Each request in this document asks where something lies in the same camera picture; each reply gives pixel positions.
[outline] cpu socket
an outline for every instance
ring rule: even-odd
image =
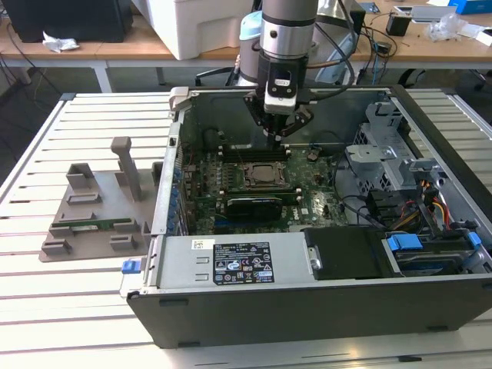
[[[244,186],[246,188],[286,187],[284,168],[281,163],[248,164],[244,169]]]

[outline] blue box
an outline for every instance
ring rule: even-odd
[[[458,14],[492,13],[492,0],[450,0],[449,6],[457,6]]]

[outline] blue drive bracket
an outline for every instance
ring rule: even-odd
[[[468,234],[468,239],[470,240],[471,244],[474,246],[475,250],[478,250],[482,245],[482,240],[475,232],[470,232]]]
[[[416,234],[393,234],[387,239],[392,251],[422,250],[424,246]]]

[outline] black computer tower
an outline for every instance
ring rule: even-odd
[[[3,0],[23,42],[39,42],[43,31],[77,41],[123,42],[131,29],[131,0]]]

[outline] white plastic bag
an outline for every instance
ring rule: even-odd
[[[440,19],[439,23],[432,22],[425,30],[425,34],[433,42],[442,40],[459,39],[458,32],[468,22],[460,19],[456,13],[450,13]]]
[[[73,38],[54,38],[50,35],[46,35],[46,32],[43,32],[45,39],[43,41],[43,45],[49,48],[52,52],[61,53],[65,50],[73,50],[74,48],[79,48],[76,40]]]

